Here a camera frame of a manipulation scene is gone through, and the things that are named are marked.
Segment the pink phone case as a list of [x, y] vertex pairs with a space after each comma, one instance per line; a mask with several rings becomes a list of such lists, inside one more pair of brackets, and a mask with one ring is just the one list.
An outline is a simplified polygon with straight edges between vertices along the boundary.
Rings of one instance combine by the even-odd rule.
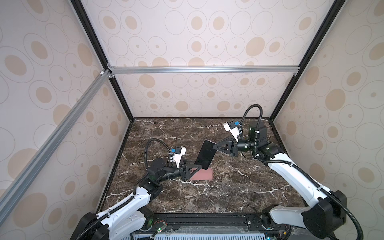
[[214, 179], [213, 169], [208, 168], [207, 170], [200, 169], [191, 178], [191, 181], [211, 181]]

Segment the black phone purple edge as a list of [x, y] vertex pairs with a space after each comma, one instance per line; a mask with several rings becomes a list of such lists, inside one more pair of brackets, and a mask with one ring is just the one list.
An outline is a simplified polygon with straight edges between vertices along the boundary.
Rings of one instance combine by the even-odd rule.
[[205, 140], [200, 152], [195, 161], [195, 165], [200, 165], [202, 169], [207, 170], [216, 154], [216, 149], [214, 149], [214, 145], [216, 143]]

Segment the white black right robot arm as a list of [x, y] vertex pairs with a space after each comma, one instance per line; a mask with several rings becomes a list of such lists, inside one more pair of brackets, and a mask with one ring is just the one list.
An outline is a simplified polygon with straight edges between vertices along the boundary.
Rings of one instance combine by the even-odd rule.
[[239, 122], [224, 123], [224, 129], [231, 136], [215, 144], [213, 148], [232, 157], [251, 152], [252, 158], [262, 162], [284, 178], [304, 199], [306, 207], [283, 207], [270, 205], [262, 211], [262, 227], [273, 230], [276, 225], [291, 225], [307, 229], [312, 235], [324, 239], [344, 225], [347, 214], [343, 207], [346, 196], [333, 192], [317, 182], [299, 166], [278, 145], [267, 139], [267, 128], [263, 123], [250, 122], [248, 136], [243, 136]]

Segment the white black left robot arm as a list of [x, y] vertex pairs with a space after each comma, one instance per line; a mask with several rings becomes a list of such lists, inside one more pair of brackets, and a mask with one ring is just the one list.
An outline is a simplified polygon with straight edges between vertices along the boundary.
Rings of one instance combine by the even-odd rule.
[[181, 178], [191, 179], [199, 170], [208, 165], [182, 164], [169, 168], [162, 159], [156, 159], [147, 168], [147, 173], [136, 183], [133, 192], [122, 201], [98, 214], [85, 214], [75, 231], [72, 240], [121, 240], [131, 233], [149, 225], [153, 219], [144, 207], [163, 190], [163, 181]]

